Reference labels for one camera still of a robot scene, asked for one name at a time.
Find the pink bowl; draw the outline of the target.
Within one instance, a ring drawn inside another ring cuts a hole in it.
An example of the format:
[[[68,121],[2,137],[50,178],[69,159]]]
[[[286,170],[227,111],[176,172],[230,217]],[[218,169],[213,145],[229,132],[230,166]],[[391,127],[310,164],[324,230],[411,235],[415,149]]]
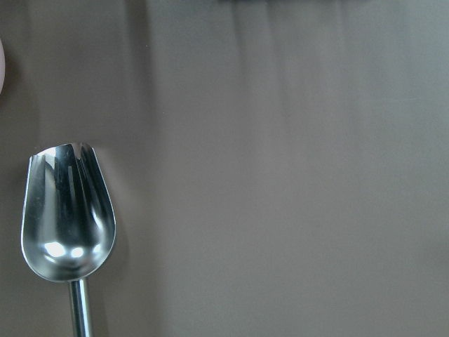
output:
[[[6,75],[6,59],[4,53],[4,46],[2,40],[0,40],[0,92],[2,92],[4,87],[5,75]]]

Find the steel ice scoop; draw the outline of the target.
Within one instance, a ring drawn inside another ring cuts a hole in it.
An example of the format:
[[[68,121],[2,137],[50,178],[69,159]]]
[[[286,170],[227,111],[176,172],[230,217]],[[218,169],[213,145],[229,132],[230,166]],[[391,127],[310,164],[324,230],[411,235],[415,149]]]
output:
[[[32,155],[21,249],[32,272],[69,286],[75,336],[92,336],[88,277],[108,259],[116,220],[95,150],[67,143]]]

